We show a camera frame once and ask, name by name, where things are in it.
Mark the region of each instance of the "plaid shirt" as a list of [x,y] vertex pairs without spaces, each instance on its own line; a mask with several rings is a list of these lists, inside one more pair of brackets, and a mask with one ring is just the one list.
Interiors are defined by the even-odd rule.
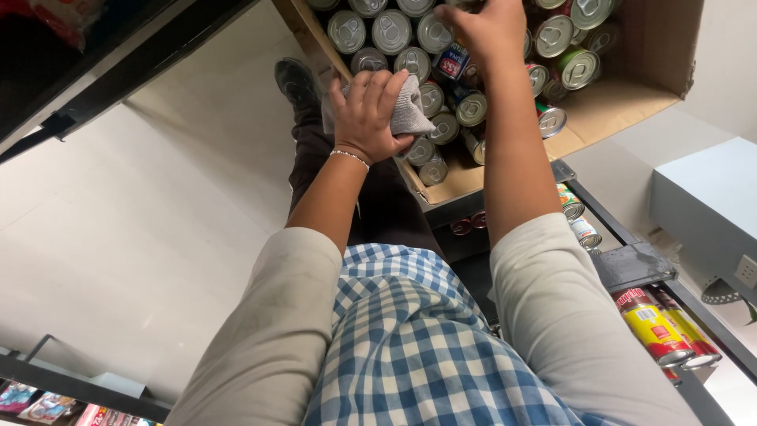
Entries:
[[332,334],[304,424],[611,424],[566,406],[425,249],[348,247]]

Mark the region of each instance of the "floor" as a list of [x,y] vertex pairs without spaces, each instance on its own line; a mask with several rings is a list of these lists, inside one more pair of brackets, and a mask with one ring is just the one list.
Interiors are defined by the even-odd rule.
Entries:
[[[757,4],[705,8],[688,100],[566,158],[641,236],[656,229],[654,167],[734,136],[757,140],[757,86],[744,83],[757,57],[739,54],[749,37],[733,35]],[[125,105],[0,168],[0,280],[13,286],[0,346],[28,350],[50,333],[58,340],[41,359],[176,400],[285,223],[294,144],[272,76],[282,56],[303,54],[261,0]]]

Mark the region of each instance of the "wall outlet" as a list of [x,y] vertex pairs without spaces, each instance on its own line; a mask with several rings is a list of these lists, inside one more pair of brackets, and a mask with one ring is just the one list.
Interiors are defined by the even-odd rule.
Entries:
[[748,255],[741,256],[741,262],[739,262],[734,275],[750,289],[755,288],[757,286],[757,262],[753,261]]

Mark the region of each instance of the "silver bracelet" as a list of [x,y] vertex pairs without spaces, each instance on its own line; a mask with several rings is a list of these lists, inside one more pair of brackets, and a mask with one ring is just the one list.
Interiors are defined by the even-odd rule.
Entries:
[[370,167],[370,166],[368,166],[368,164],[367,164],[366,162],[364,162],[363,160],[361,160],[361,159],[360,159],[360,157],[358,157],[357,155],[352,155],[352,154],[350,154],[349,152],[339,151],[338,149],[335,149],[334,151],[332,151],[332,153],[331,153],[331,154],[329,154],[329,156],[331,156],[331,155],[334,155],[334,154],[344,154],[344,155],[349,155],[350,157],[352,157],[352,158],[355,158],[356,160],[358,160],[358,161],[360,161],[361,163],[363,163],[363,165],[364,165],[364,166],[366,166],[366,170],[367,170],[367,171],[371,170],[371,167]]

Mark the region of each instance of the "tin can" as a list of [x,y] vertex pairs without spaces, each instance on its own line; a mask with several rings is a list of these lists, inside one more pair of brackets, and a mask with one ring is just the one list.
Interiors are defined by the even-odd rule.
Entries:
[[486,134],[483,126],[475,129],[460,129],[460,134],[466,141],[466,148],[471,153],[473,161],[484,164],[486,157]]
[[406,68],[410,75],[418,77],[418,84],[423,84],[431,73],[431,59],[425,50],[417,47],[409,47],[394,60],[394,72],[397,73]]
[[447,179],[447,163],[438,152],[426,164],[418,167],[418,178],[426,186],[434,186]]
[[455,235],[465,235],[473,229],[470,219],[460,219],[450,224],[450,229]]
[[539,118],[539,130],[544,139],[560,133],[565,123],[568,122],[568,113],[564,109],[536,103],[536,115]]
[[471,224],[476,229],[486,228],[486,211],[480,211],[471,216]]
[[338,11],[329,19],[327,29],[334,47],[341,53],[357,52],[366,41],[366,26],[353,11]]
[[578,238],[578,243],[586,249],[597,247],[602,242],[602,236],[583,216],[571,221],[570,228],[575,237]]
[[582,30],[581,28],[578,28],[577,26],[573,26],[573,39],[570,41],[572,45],[581,45],[581,43],[584,42],[586,37],[589,35],[588,30]]
[[407,162],[413,166],[420,166],[431,161],[436,154],[436,145],[429,142],[427,136],[421,136],[407,153]]
[[670,383],[675,386],[679,387],[683,381],[681,381],[681,378],[678,377],[678,374],[675,374],[675,371],[671,370],[670,368],[663,368],[662,372],[665,373],[665,377],[670,380]]
[[571,18],[573,25],[582,30],[591,30],[610,16],[612,6],[613,0],[566,0],[558,8],[552,9],[552,13],[566,15]]
[[447,99],[461,126],[473,127],[486,118],[486,96],[478,90],[455,86]]
[[416,35],[423,50],[433,54],[444,52],[455,40],[454,30],[444,25],[433,11],[423,15],[418,22]]
[[409,17],[421,17],[434,7],[434,0],[397,0],[400,10]]
[[431,65],[437,71],[436,74],[450,80],[458,80],[463,75],[463,70],[466,69],[469,60],[468,49],[455,41],[450,44],[447,50],[434,56]]
[[428,81],[420,86],[423,115],[434,117],[444,106],[444,92],[438,84]]
[[531,53],[531,46],[534,44],[534,37],[531,35],[531,31],[528,28],[525,29],[525,40],[523,41],[523,59],[528,57]]
[[626,324],[661,367],[679,365],[694,355],[684,338],[660,315],[657,306],[641,288],[611,295]]
[[650,293],[659,304],[662,316],[673,324],[673,327],[681,334],[686,343],[689,343],[691,349],[695,352],[693,358],[687,360],[681,368],[684,370],[696,370],[698,368],[709,367],[720,361],[723,356],[707,340],[704,334],[699,331],[696,325],[686,318],[681,307],[661,288],[651,288]]
[[615,48],[621,37],[623,37],[623,30],[620,24],[614,21],[606,21],[591,30],[581,45],[589,52],[602,56]]
[[544,90],[541,91],[539,99],[543,100],[545,104],[552,104],[562,101],[566,95],[568,95],[568,90],[562,83],[558,80],[549,80],[544,85]]
[[584,213],[586,209],[584,203],[564,183],[557,184],[557,194],[562,204],[562,213],[565,214],[569,221],[578,219]]
[[339,3],[339,0],[307,0],[306,3],[313,10],[330,11]]
[[544,58],[554,58],[563,53],[573,40],[573,23],[565,15],[548,17],[531,28],[534,50]]
[[531,79],[531,91],[534,97],[537,97],[550,80],[550,72],[547,67],[533,63],[526,64],[525,69],[528,71],[528,78]]
[[410,19],[397,9],[376,16],[371,29],[373,44],[384,55],[396,55],[410,44],[413,28]]
[[568,90],[576,90],[594,81],[600,69],[600,57],[571,45],[554,61],[552,77]]
[[565,3],[565,0],[531,0],[531,3],[542,9],[554,9]]
[[460,132],[460,123],[454,115],[448,112],[442,112],[431,119],[431,123],[436,126],[428,135],[428,140],[436,145],[450,143],[457,137]]
[[374,17],[386,8],[387,0],[347,0],[360,17]]
[[468,66],[460,74],[460,84],[471,89],[481,85],[481,76],[478,74],[478,65],[468,61]]
[[389,68],[386,56],[373,47],[364,47],[357,51],[350,61],[350,71],[355,75],[361,71],[380,71]]

